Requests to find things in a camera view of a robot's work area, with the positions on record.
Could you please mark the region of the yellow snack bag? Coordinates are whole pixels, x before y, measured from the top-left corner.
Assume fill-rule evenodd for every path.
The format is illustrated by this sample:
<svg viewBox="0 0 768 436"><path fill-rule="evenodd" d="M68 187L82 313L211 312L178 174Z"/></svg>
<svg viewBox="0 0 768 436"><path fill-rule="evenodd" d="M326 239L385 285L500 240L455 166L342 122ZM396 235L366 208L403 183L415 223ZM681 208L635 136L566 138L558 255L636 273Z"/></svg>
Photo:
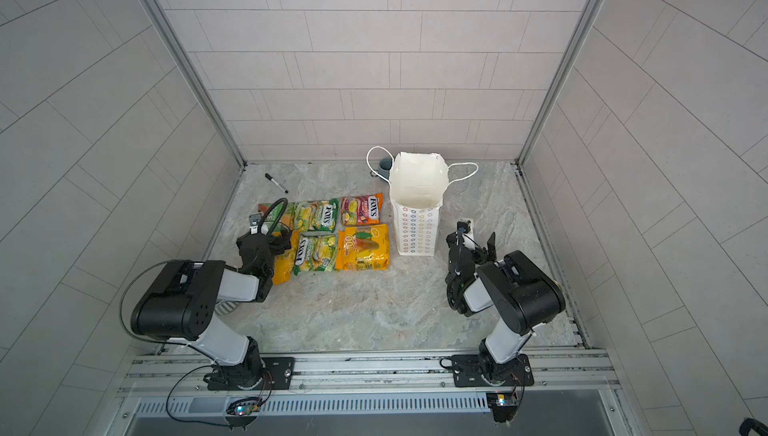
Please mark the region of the yellow snack bag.
<svg viewBox="0 0 768 436"><path fill-rule="evenodd" d="M280 285L290 280L296 259L300 234L293 232L290 238L291 247L275 258L274 275L272 282Z"/></svg>

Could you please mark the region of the green corn chips bag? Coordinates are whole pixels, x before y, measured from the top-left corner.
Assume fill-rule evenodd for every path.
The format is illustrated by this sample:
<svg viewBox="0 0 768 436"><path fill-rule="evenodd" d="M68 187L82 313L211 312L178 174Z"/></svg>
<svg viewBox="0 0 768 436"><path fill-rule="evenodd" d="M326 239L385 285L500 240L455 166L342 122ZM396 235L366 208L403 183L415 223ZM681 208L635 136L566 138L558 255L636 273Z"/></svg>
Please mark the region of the green corn chips bag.
<svg viewBox="0 0 768 436"><path fill-rule="evenodd" d="M279 205L276 209L269 212L268 204L259 203L257 206L257 214L264 221L262 224L262 232L266 233L272 226L275 226L273 231L274 234L279 234L284 228L294 230L296 206L296 203L288 202L286 205Z"/></svg>

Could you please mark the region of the white printed paper bag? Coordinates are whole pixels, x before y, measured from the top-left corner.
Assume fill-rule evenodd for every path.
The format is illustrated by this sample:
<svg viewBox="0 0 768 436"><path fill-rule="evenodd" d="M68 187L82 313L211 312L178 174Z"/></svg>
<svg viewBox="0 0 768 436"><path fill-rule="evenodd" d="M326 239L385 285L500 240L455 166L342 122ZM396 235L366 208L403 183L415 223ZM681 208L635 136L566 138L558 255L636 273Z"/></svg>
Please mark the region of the white printed paper bag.
<svg viewBox="0 0 768 436"><path fill-rule="evenodd" d="M440 208L447 188L455 181L449 172L461 162L448 164L438 153L387 152L392 160L386 176L373 175L389 185L396 248L402 256L432 256L437 244Z"/></svg>

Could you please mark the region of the orange snack packet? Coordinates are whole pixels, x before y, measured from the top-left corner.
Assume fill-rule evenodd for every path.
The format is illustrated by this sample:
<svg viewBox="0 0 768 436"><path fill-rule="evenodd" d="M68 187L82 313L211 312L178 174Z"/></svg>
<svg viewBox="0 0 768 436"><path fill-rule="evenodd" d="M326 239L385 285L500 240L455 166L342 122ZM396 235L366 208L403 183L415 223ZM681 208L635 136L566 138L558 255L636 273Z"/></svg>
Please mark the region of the orange snack packet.
<svg viewBox="0 0 768 436"><path fill-rule="evenodd" d="M386 270L390 263L386 224L346 227L338 233L337 271Z"/></svg>

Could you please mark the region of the orange Fox's candy packet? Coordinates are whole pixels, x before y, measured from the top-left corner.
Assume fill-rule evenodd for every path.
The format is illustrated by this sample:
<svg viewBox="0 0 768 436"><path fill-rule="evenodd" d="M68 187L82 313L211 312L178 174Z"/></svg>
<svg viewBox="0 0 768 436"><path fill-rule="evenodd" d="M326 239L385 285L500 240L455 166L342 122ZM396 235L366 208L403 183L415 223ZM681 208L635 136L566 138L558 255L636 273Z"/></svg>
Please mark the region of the orange Fox's candy packet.
<svg viewBox="0 0 768 436"><path fill-rule="evenodd" d="M381 223L383 194L348 196L341 199L341 223L345 227L370 226Z"/></svg>

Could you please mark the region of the green snack packet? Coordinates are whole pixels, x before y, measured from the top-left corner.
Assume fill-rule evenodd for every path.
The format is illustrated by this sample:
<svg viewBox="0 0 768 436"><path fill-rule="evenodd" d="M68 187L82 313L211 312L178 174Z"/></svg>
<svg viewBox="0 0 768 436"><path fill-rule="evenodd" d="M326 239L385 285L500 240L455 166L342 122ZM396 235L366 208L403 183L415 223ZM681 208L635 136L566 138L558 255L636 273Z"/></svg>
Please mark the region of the green snack packet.
<svg viewBox="0 0 768 436"><path fill-rule="evenodd" d="M338 198L299 202L295 206L293 229L298 232L333 232L339 207Z"/></svg>

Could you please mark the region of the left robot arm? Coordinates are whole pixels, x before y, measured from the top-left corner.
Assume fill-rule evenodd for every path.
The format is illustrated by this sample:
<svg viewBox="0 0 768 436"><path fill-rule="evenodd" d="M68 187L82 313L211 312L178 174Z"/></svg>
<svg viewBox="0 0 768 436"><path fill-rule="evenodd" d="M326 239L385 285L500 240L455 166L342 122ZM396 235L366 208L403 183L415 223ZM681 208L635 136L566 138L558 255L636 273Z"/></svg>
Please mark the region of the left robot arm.
<svg viewBox="0 0 768 436"><path fill-rule="evenodd" d="M262 303L275 275L275 259L291 248L289 229L259 230L237 239L242 266L223 260L170 260L136 303L126 331L150 342L188 346L211 360L204 376L210 391L285 390L293 376L290 357L261 356L257 341L215 313L222 302Z"/></svg>

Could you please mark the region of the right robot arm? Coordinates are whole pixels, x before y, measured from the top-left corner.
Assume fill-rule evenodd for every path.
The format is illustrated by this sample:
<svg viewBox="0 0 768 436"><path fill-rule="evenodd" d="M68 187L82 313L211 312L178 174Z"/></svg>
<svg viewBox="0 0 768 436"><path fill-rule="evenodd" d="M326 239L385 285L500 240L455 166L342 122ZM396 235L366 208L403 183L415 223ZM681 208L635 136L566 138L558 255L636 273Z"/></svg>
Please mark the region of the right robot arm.
<svg viewBox="0 0 768 436"><path fill-rule="evenodd" d="M562 288L520 250L496 258L495 238L479 247L459 228L446 238L446 299L450 308L472 316L494 308L499 320L468 365L490 386L530 386L522 349L534 330L565 310Z"/></svg>

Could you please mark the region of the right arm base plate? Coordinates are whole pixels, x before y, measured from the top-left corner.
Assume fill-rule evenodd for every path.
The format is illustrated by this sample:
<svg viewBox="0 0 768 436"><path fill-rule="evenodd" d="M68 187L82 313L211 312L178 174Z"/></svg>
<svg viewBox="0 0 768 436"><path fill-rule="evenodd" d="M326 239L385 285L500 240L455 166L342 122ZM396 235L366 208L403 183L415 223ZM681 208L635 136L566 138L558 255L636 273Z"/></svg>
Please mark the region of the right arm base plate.
<svg viewBox="0 0 768 436"><path fill-rule="evenodd" d="M491 356L450 356L441 366L453 375L454 385L465 387L530 387L535 384L533 370L525 354L506 363L496 363Z"/></svg>

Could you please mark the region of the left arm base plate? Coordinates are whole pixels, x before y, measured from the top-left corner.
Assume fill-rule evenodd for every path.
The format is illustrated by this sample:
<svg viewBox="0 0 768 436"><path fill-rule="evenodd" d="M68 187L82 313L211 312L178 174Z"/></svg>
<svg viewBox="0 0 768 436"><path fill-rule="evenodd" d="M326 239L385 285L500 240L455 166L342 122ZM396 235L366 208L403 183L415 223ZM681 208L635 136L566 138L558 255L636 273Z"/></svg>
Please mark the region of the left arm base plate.
<svg viewBox="0 0 768 436"><path fill-rule="evenodd" d="M246 359L234 366L214 365L203 381L209 391L287 390L294 364L292 357Z"/></svg>

